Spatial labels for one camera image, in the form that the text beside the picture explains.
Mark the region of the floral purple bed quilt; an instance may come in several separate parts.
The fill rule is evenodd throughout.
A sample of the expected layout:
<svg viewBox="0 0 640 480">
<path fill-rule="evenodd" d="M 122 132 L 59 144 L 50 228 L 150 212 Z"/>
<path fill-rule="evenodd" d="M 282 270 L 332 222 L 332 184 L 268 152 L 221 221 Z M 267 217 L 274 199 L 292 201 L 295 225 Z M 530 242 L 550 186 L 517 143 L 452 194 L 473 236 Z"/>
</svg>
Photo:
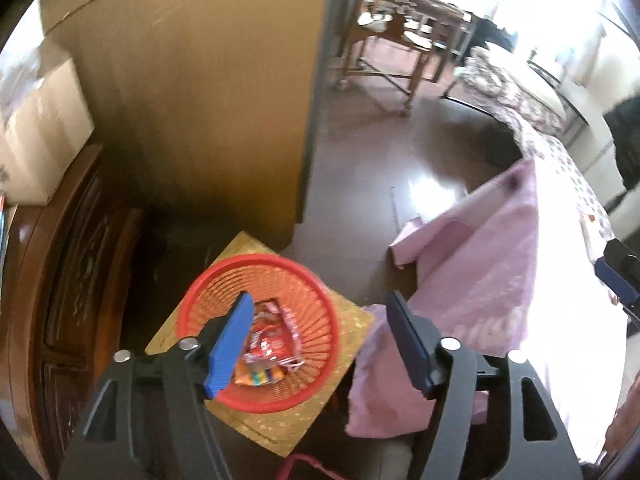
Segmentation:
<svg viewBox="0 0 640 480">
<path fill-rule="evenodd" d="M 573 190 L 588 246 L 614 238 L 596 192 L 560 140 L 565 115 L 560 98 L 548 84 L 509 52 L 482 47 L 473 48 L 464 64 L 454 70 L 454 83 L 510 131 L 523 157 L 548 162 Z"/>
</svg>

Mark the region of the orange snack wrapper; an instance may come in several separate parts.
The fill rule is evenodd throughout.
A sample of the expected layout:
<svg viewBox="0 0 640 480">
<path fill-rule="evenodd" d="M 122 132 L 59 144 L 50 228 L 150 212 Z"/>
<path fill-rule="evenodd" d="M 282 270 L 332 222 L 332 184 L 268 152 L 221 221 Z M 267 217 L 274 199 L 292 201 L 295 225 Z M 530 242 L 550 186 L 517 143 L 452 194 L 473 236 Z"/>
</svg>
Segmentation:
<svg viewBox="0 0 640 480">
<path fill-rule="evenodd" d="M 268 361 L 247 363 L 239 360 L 233 375 L 235 385 L 245 387 L 272 385 L 283 378 L 285 378 L 284 369 L 277 362 Z"/>
</svg>

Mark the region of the red plastic waste basket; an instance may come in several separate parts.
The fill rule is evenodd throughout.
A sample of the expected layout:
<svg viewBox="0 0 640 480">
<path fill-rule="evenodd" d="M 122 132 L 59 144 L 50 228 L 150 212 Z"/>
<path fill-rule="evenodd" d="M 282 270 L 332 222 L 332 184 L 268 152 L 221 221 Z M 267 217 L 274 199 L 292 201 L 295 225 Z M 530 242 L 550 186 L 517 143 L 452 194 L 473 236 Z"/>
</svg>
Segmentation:
<svg viewBox="0 0 640 480">
<path fill-rule="evenodd" d="M 213 264 L 186 292 L 176 334 L 198 334 L 212 318 L 227 314 L 240 292 L 258 304 L 274 301 L 293 315 L 302 365 L 272 385 L 242 386 L 232 380 L 220 403 L 249 413 L 273 413 L 310 399 L 334 371 L 340 354 L 340 326 L 329 291 L 300 264 L 269 254 L 230 257 Z"/>
</svg>

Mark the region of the red snack wrapper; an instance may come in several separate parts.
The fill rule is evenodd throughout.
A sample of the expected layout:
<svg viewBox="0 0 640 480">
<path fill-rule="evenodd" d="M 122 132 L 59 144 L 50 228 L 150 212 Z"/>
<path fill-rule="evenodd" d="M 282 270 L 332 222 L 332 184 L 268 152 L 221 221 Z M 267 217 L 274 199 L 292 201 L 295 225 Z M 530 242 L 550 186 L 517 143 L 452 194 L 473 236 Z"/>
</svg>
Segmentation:
<svg viewBox="0 0 640 480">
<path fill-rule="evenodd" d="M 289 372 L 305 363 L 295 316 L 277 298 L 255 304 L 243 360 L 250 365 L 279 365 Z"/>
</svg>

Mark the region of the dark carved wooden cabinet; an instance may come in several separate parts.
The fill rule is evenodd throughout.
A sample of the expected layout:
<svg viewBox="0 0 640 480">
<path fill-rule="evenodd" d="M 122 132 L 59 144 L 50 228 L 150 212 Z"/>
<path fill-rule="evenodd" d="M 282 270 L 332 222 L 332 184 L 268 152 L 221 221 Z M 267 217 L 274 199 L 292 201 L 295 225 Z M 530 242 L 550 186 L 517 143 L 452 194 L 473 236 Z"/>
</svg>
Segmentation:
<svg viewBox="0 0 640 480">
<path fill-rule="evenodd" d="M 142 218 L 96 144 L 50 203 L 16 208 L 1 292 L 1 419 L 43 479 L 58 475 L 119 347 Z"/>
</svg>

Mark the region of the wooden chair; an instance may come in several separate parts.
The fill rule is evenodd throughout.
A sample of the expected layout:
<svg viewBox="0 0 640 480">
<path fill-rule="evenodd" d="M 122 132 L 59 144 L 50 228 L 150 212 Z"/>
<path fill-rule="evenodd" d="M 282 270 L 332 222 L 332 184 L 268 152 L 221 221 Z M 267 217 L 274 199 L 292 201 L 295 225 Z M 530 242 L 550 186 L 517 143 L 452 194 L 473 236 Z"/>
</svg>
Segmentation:
<svg viewBox="0 0 640 480">
<path fill-rule="evenodd" d="M 412 0 L 354 0 L 343 35 L 337 88 L 345 89 L 351 76 L 383 78 L 405 96 L 401 115 L 411 115 L 424 70 L 433 55 L 432 40 L 407 27 L 408 17 L 415 7 Z M 382 39 L 414 53 L 416 62 L 412 71 L 395 74 L 375 66 L 366 58 L 370 39 Z"/>
</svg>

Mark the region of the black hanging garment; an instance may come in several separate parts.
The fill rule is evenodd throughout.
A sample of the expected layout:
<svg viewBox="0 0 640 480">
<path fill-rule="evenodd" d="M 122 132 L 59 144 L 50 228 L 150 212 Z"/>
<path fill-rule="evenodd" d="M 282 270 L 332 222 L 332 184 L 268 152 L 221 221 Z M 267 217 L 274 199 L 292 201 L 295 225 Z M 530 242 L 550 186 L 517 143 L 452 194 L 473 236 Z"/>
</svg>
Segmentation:
<svg viewBox="0 0 640 480">
<path fill-rule="evenodd" d="M 616 168 L 624 186 L 623 192 L 605 205 L 605 211 L 610 214 L 639 184 L 640 96 L 631 96 L 617 103 L 604 115 L 604 120 L 612 134 Z"/>
</svg>

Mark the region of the white cardboard box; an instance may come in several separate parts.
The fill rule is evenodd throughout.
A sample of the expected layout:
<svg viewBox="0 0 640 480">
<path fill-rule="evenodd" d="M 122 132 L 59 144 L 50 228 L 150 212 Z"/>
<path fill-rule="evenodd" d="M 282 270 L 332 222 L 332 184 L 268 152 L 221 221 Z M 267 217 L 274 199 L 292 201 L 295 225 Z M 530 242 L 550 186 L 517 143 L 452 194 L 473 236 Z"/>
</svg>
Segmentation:
<svg viewBox="0 0 640 480">
<path fill-rule="evenodd" d="M 1 191 L 12 205 L 50 202 L 92 135 L 73 58 L 40 44 L 1 70 Z"/>
</svg>

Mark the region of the tan wooden cabinet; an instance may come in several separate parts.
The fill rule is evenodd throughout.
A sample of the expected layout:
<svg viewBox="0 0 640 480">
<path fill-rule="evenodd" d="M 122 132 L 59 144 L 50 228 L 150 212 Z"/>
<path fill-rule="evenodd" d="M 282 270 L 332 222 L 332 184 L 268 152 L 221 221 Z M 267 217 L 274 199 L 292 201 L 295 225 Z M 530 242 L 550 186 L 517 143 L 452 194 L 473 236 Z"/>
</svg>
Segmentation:
<svg viewBox="0 0 640 480">
<path fill-rule="evenodd" d="M 288 244 L 329 0 L 40 0 L 134 192 Z"/>
</svg>

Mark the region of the wooden desk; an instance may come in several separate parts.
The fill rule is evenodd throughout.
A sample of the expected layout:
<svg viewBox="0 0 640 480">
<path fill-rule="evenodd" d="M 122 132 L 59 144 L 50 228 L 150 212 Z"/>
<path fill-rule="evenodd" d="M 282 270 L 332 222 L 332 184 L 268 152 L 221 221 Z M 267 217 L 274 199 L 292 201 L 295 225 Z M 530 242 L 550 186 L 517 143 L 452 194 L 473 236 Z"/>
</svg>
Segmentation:
<svg viewBox="0 0 640 480">
<path fill-rule="evenodd" d="M 446 66 L 462 51 L 472 29 L 472 16 L 452 3 L 440 0 L 394 0 L 407 7 L 405 33 L 420 39 L 438 56 L 431 82 L 439 82 Z"/>
</svg>

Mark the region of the pink tablecloth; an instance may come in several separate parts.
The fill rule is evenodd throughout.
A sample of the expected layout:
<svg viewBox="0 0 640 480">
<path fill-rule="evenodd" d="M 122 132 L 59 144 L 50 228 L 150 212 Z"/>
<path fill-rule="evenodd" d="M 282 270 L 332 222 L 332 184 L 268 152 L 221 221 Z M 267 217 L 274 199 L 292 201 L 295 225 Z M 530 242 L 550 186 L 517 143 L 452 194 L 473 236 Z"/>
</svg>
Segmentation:
<svg viewBox="0 0 640 480">
<path fill-rule="evenodd" d="M 601 454 L 626 359 L 626 316 L 591 261 L 603 246 L 573 181 L 541 159 L 409 222 L 392 244 L 394 263 L 416 265 L 410 310 L 480 353 L 522 352 L 588 463 Z"/>
</svg>

